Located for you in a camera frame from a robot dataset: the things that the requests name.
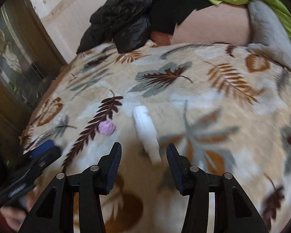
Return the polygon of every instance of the gray pillow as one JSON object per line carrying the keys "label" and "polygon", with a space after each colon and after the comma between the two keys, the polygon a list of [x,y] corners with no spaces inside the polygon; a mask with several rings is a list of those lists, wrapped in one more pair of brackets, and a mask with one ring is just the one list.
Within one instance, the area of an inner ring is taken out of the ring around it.
{"label": "gray pillow", "polygon": [[291,41],[275,12],[261,0],[248,3],[253,43],[249,52],[266,56],[291,69]]}

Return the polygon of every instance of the pink pom-pom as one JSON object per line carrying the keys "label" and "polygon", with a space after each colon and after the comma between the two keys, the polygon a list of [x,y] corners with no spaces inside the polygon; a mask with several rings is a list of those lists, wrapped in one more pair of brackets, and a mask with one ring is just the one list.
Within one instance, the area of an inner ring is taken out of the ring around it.
{"label": "pink pom-pom", "polygon": [[109,120],[100,122],[98,125],[98,131],[100,134],[109,136],[115,131],[115,124]]}

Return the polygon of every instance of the leaf print blanket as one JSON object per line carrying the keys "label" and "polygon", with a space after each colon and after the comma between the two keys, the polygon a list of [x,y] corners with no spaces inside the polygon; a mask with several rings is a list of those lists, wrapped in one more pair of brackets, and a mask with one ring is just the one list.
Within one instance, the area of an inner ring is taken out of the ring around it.
{"label": "leaf print blanket", "polygon": [[[289,69],[245,47],[154,48],[151,41],[125,54],[102,44],[70,66],[23,134],[26,150],[47,139],[62,148],[37,180],[37,193],[58,172],[80,173],[119,142],[118,176],[101,197],[107,233],[178,233],[188,197],[176,191],[168,168],[166,146],[174,143],[206,172],[231,172],[270,232],[285,227],[291,218]],[[148,108],[158,133],[159,166],[151,165],[134,128],[132,110],[139,105]],[[102,124],[115,131],[100,133]],[[74,220],[78,232],[78,199]]]}

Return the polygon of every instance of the white bottle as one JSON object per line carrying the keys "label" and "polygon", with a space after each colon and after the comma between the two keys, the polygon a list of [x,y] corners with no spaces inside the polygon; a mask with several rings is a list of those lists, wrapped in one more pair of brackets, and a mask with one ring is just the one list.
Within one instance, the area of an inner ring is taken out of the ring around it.
{"label": "white bottle", "polygon": [[162,162],[159,155],[157,132],[146,106],[137,106],[132,112],[134,124],[140,141],[150,157],[152,164]]}

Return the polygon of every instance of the silver screw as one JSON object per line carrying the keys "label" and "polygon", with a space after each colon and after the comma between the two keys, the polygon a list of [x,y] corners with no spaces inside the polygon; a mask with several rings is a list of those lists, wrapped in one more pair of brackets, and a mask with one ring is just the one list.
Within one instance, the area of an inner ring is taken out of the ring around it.
{"label": "silver screw", "polygon": [[58,174],[56,175],[56,178],[58,178],[59,180],[61,180],[61,179],[64,178],[64,177],[65,177],[65,174],[62,173],[62,172],[60,172],[60,173],[58,173]]}
{"label": "silver screw", "polygon": [[96,172],[96,171],[99,170],[99,166],[98,166],[98,165],[93,165],[93,166],[91,166],[90,170],[91,170],[92,172]]}
{"label": "silver screw", "polygon": [[191,166],[191,167],[190,167],[190,170],[191,170],[192,172],[198,172],[199,168],[198,168],[197,166]]}
{"label": "silver screw", "polygon": [[224,174],[224,177],[227,178],[228,180],[230,180],[231,178],[233,178],[233,175],[231,173],[229,173],[229,172],[226,172]]}

